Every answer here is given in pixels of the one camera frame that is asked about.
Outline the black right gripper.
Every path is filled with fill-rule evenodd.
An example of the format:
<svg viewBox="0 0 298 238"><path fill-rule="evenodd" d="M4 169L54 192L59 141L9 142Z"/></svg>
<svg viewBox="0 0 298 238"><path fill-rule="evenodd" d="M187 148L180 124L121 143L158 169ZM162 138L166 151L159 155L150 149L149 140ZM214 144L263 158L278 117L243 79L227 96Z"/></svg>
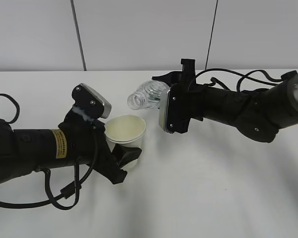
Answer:
<svg viewBox="0 0 298 238"><path fill-rule="evenodd" d="M196 84L195 60L181 59L182 72L172 71L165 75L153 76L151 79L160 81L171 87L171 123L179 124L190 119L203 121L202 99L206 92L206 84Z"/></svg>

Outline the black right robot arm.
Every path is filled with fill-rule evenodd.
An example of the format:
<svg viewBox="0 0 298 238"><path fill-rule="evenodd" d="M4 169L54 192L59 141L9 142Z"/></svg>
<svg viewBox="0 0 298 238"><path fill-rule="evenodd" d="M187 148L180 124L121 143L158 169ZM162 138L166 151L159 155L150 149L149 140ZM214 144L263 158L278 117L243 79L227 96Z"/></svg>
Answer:
<svg viewBox="0 0 298 238"><path fill-rule="evenodd" d="M198 84L193 59L182 59L182 70L155 81L167 84L159 107L159 125L167 133L186 133L191 119L210 119L232 127L257 142L272 142L279 130L298 124L298 72L293 70L279 79L263 71L263 88L242 90L250 73L240 74L236 89L229 89L212 77Z"/></svg>

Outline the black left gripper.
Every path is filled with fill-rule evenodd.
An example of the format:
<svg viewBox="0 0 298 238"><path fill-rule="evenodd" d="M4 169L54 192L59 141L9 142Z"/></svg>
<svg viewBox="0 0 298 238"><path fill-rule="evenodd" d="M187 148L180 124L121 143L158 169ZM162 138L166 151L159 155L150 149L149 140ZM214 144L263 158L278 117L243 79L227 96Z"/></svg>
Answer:
<svg viewBox="0 0 298 238"><path fill-rule="evenodd" d="M92 166L93 170L111 179L112 184L125 180L128 172L124 167L130 166L142 153L139 147L121 144L116 144L110 152L104 123L98 119L84 119L73 111L66 114L58 127L66 136L69 157Z"/></svg>

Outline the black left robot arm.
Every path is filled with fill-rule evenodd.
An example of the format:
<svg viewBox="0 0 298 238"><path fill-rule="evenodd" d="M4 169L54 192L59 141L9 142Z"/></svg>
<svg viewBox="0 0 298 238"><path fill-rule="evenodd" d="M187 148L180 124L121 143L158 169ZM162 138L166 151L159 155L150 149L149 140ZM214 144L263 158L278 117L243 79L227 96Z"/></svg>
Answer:
<svg viewBox="0 0 298 238"><path fill-rule="evenodd" d="M115 145L105 138L104 123L68 112L57 129L12 129L0 119L0 184L40 169L88 165L113 184L122 183L125 165L139 158L140 147Z"/></svg>

